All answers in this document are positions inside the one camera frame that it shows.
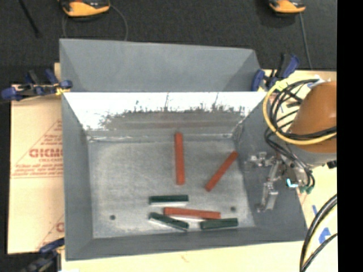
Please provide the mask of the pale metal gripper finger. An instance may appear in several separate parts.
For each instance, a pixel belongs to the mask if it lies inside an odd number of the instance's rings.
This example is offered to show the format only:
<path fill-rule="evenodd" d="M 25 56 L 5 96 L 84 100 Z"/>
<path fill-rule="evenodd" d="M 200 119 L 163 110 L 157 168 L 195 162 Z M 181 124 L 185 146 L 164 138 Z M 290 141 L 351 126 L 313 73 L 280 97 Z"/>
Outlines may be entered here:
<path fill-rule="evenodd" d="M 275 208 L 278 195 L 279 192 L 275 188 L 275 181 L 268 177 L 263 184 L 261 201 L 256 205 L 257 211 L 262 213 L 268 210 L 273 210 Z"/>
<path fill-rule="evenodd" d="M 275 157 L 267 152 L 249 154 L 244 162 L 246 168 L 269 167 L 275 162 Z"/>

